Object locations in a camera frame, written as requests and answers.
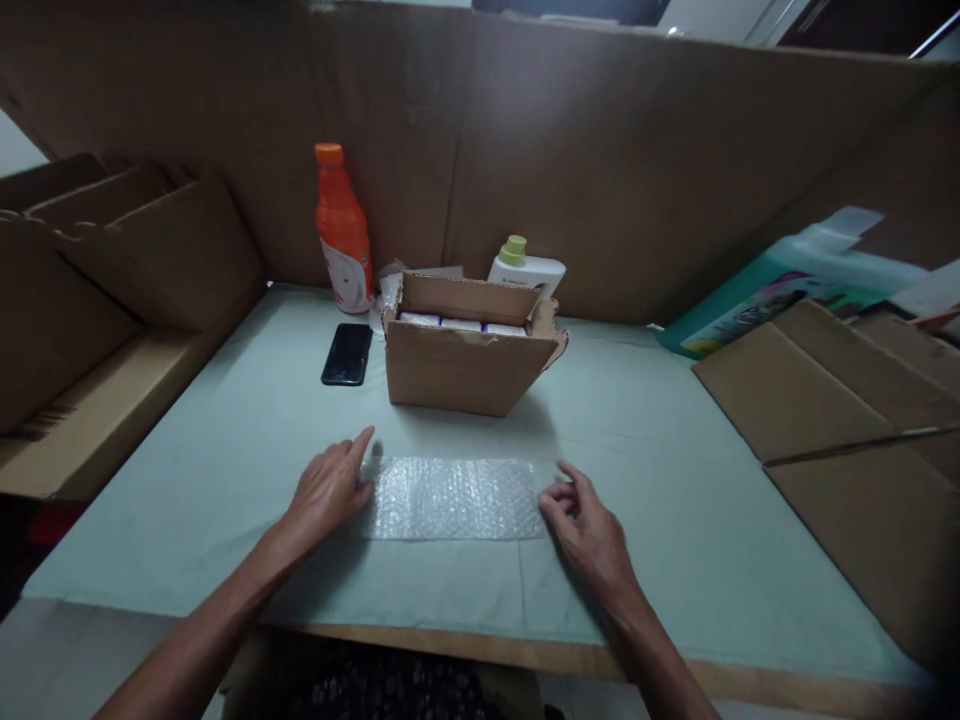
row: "black smartphone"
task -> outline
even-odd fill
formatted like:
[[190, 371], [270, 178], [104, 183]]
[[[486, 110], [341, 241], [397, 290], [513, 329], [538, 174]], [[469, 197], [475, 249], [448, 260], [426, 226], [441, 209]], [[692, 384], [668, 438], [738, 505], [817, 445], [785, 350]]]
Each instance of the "black smartphone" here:
[[338, 325], [320, 382], [324, 385], [363, 385], [372, 337], [373, 330], [366, 325]]

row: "plastic bottle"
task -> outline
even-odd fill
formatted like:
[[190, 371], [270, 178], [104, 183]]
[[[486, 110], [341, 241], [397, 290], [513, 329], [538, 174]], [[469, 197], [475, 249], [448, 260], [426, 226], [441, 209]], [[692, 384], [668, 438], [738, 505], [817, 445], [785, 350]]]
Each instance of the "plastic bottle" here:
[[882, 219], [846, 207], [781, 238], [660, 333], [660, 344], [700, 359], [801, 300], [816, 300], [847, 318], [922, 280], [928, 275], [922, 268], [850, 249]]
[[334, 297], [343, 312], [365, 313], [373, 304], [367, 218], [350, 186], [343, 148], [336, 143], [320, 143], [314, 147], [314, 154], [320, 166], [317, 230]]
[[527, 239], [511, 235], [494, 258], [487, 282], [540, 288], [540, 299], [553, 295], [567, 271], [559, 260], [532, 258], [526, 254]]

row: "bottle label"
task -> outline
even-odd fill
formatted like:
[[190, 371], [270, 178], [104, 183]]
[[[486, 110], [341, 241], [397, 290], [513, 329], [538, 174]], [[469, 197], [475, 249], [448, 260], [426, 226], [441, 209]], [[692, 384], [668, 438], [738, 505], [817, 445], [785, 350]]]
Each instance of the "bottle label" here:
[[680, 345], [706, 357], [767, 320], [775, 318], [801, 300], [813, 300], [839, 318], [856, 315], [884, 295], [866, 288], [833, 282], [799, 271], [784, 273], [738, 303], [716, 320], [700, 328]]
[[323, 257], [327, 261], [327, 272], [330, 273], [337, 306], [351, 314], [369, 310], [373, 302], [373, 288], [367, 285], [366, 268], [356, 258], [327, 245], [322, 237], [320, 244], [323, 246]]

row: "wooden table edge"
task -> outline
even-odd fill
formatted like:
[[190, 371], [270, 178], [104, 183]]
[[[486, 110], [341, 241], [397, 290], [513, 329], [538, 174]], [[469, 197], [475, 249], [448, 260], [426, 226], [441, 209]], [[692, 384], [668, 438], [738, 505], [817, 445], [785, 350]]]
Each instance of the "wooden table edge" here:
[[[297, 625], [290, 629], [321, 637], [429, 652], [562, 675], [625, 682], [609, 648], [599, 645], [373, 625]], [[708, 697], [845, 718], [902, 717], [918, 700], [917, 689], [853, 678], [807, 675], [688, 660]]]

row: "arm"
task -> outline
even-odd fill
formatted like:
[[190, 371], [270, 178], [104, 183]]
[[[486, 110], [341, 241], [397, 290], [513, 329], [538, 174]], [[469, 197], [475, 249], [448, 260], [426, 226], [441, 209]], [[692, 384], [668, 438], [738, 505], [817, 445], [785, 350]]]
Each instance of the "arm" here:
[[373, 428], [331, 445], [300, 478], [289, 509], [240, 566], [127, 678], [97, 720], [199, 718], [267, 601], [300, 562], [366, 505], [357, 487]]
[[650, 717], [718, 719], [640, 589], [620, 522], [600, 502], [590, 478], [572, 465], [558, 465], [573, 482], [544, 490], [540, 509], [609, 621], [614, 649]]

